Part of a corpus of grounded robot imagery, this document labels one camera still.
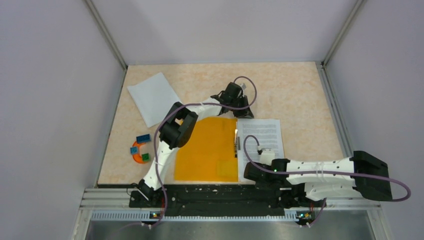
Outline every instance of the yellow plastic sheet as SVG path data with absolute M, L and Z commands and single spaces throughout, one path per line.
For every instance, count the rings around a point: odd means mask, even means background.
M 237 182 L 234 138 L 237 119 L 208 117 L 196 123 L 188 143 L 176 154 L 178 181 Z

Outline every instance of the white cable tie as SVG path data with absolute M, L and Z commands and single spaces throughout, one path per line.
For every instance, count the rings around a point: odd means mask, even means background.
M 324 162 L 321 162 L 321 176 L 324 179 Z
M 203 104 L 203 102 L 201 101 L 201 102 L 200 102 L 200 110 L 199 110 L 199 114 L 200 114 L 199 118 L 200 118 L 200 119 L 203 119 L 203 115 L 205 114 L 205 113 L 204 113 L 204 110 L 205 110 L 205 105 L 204 105 L 204 104 Z
M 161 163 L 159 163 L 158 161 L 153 161 L 154 162 L 154 164 L 156 164 L 156 165 L 159 165 L 159 166 L 162 166 L 162 167 L 164 167 L 165 165 L 163 165 L 163 164 L 161 164 Z

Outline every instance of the table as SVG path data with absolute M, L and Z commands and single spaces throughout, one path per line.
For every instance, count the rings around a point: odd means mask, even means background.
M 184 104 L 198 103 L 224 90 L 238 76 L 247 76 L 257 87 L 256 103 L 250 108 L 256 119 L 279 119 L 285 157 L 301 161 L 342 159 L 343 154 L 314 62 L 207 63 L 132 65 L 128 67 L 110 132 L 99 185 L 138 183 L 151 163 L 136 163 L 130 147 L 136 136 L 153 133 L 146 127 L 127 86 L 162 72 Z M 253 88 L 247 80 L 251 101 Z M 148 145 L 153 157 L 153 143 Z M 174 181 L 170 166 L 164 183 Z

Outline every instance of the gray wall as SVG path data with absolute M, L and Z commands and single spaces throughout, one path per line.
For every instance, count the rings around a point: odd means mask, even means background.
M 0 3 L 0 239 L 70 239 L 123 71 L 81 0 Z
M 355 0 L 94 0 L 127 64 L 322 60 Z
M 383 205 L 395 239 L 422 239 L 424 226 L 423 12 L 422 0 L 368 1 L 329 66 L 356 149 L 412 189 Z

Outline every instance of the orange circular holder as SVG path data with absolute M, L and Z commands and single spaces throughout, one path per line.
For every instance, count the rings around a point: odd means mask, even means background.
M 145 144 L 146 144 L 145 142 L 137 143 L 137 141 L 135 141 L 134 144 L 132 145 L 133 147 L 137 147 L 138 148 L 138 153 L 132 155 L 132 159 L 134 159 L 134 161 L 136 161 L 139 164 L 146 164 L 146 163 L 149 162 L 149 161 L 143 161 L 143 158 L 140 155 L 140 147 L 143 146 L 143 145 L 145 145 Z

